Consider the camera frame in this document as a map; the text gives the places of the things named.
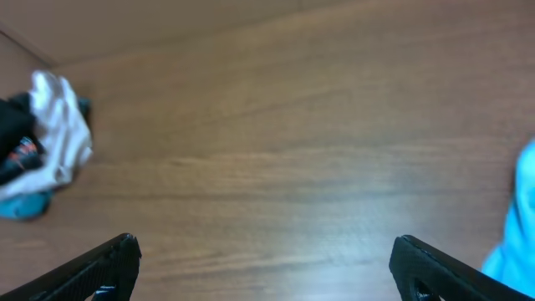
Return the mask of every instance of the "wooden floor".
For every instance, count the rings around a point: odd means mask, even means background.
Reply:
[[[134,233],[133,300],[399,300],[412,234],[480,267],[535,134],[535,3],[349,1],[57,69],[94,157],[0,222],[0,289]]]

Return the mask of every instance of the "beige wall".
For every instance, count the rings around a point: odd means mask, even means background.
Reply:
[[[0,97],[27,90],[35,69],[46,66],[0,33]]]
[[[66,64],[340,1],[2,0],[0,29],[51,64]]]

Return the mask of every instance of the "white cloth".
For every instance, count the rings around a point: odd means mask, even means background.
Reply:
[[[0,201],[69,184],[74,171],[91,156],[91,135],[69,82],[51,73],[32,75],[31,111],[35,135],[45,149],[43,166],[0,186]]]

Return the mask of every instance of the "pile of clothes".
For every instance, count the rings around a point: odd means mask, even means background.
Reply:
[[[0,100],[0,217],[16,220],[42,214],[92,153],[89,101],[51,73],[32,81],[27,93]]]

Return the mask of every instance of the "blue cloth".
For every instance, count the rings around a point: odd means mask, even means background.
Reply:
[[[535,298],[535,140],[518,158],[515,180],[503,241],[483,263],[482,271]]]
[[[16,196],[0,202],[0,217],[14,220],[27,220],[38,217],[46,210],[52,192],[40,192],[31,195]]]

